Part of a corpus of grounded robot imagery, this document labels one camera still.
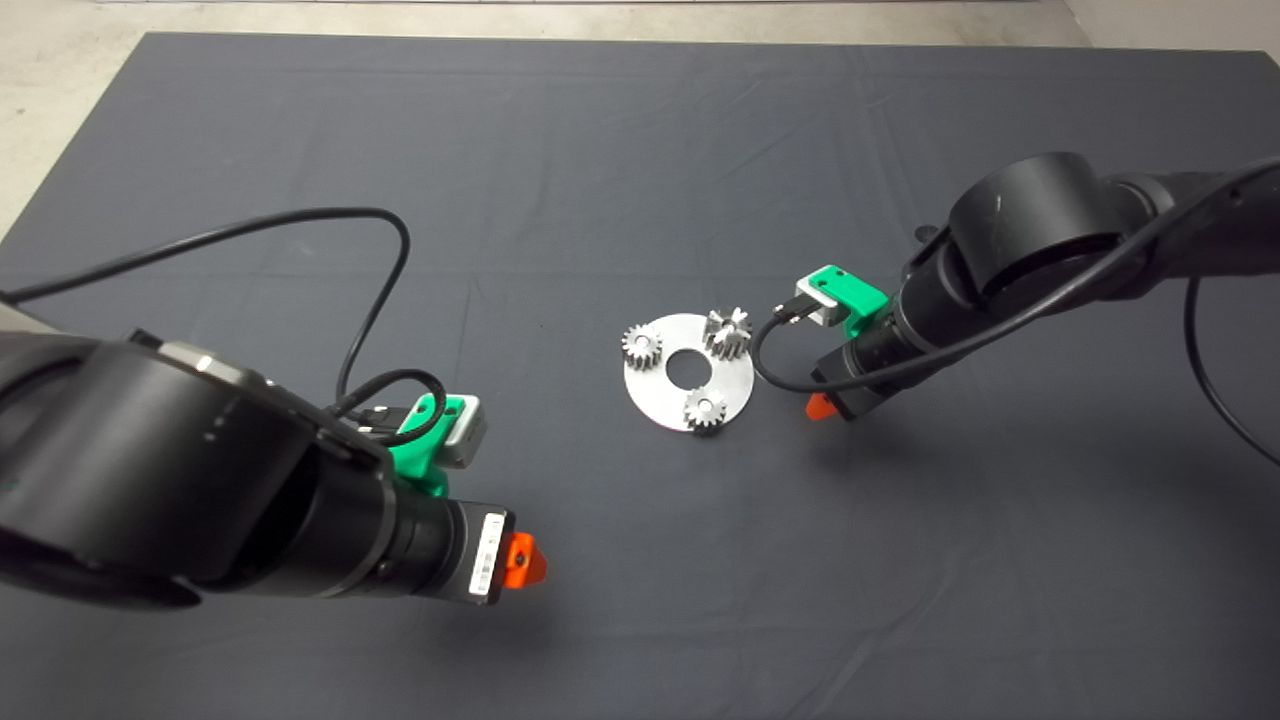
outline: orange tip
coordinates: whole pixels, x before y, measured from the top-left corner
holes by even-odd
[[[511,550],[507,551],[507,578],[502,587],[520,589],[534,585],[547,578],[547,559],[538,550],[534,536],[511,533]]]
[[[831,401],[823,392],[815,392],[809,396],[809,404],[804,406],[804,414],[809,416],[810,420],[826,420],[832,415],[837,415],[840,410],[836,409],[836,404]]]

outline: barcode label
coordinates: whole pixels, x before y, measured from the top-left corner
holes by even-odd
[[[471,569],[471,594],[489,594],[493,582],[493,568],[498,562],[498,547],[502,544],[502,527],[507,518],[500,512],[484,516],[480,527],[480,542],[476,546],[476,564]]]

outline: green bracket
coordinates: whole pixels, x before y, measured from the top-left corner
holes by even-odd
[[[867,322],[888,305],[888,296],[852,273],[827,265],[809,275],[809,284],[840,304],[849,311],[845,318],[845,334],[849,340],[858,337]]]
[[[445,397],[444,414],[440,415],[440,420],[435,423],[434,428],[413,442],[389,448],[396,460],[396,474],[419,492],[434,497],[449,496],[449,478],[444,470],[435,465],[435,455],[449,437],[449,432],[453,430],[453,424],[458,421],[463,407],[466,407],[466,401],[461,397],[453,395]],[[435,398],[430,393],[424,395],[417,398],[413,410],[408,418],[404,418],[398,432],[407,433],[420,427],[430,419],[434,411]]]

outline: aluminum disc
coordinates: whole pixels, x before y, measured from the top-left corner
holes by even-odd
[[[721,360],[707,351],[703,342],[703,329],[707,315],[677,313],[658,318],[650,327],[662,337],[662,357],[648,370],[636,370],[622,364],[622,377],[627,383],[631,401],[650,420],[664,428],[687,433],[685,423],[685,398],[691,391],[678,387],[667,377],[667,363],[677,352],[691,350],[707,359],[712,368],[712,378],[703,387],[724,395],[724,421],[728,423],[746,407],[755,386],[755,368],[746,354],[733,360]]]

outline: gear teeth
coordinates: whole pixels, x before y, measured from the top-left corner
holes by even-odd
[[[662,359],[662,336],[650,325],[631,325],[622,336],[622,359],[636,370],[650,370]]]
[[[685,398],[685,423],[695,434],[712,434],[724,425],[728,406],[724,396],[707,388],[698,388]]]
[[[707,351],[721,360],[735,360],[742,355],[751,342],[751,320],[746,311],[735,307],[732,313],[712,310],[707,314],[703,329],[703,342]]]

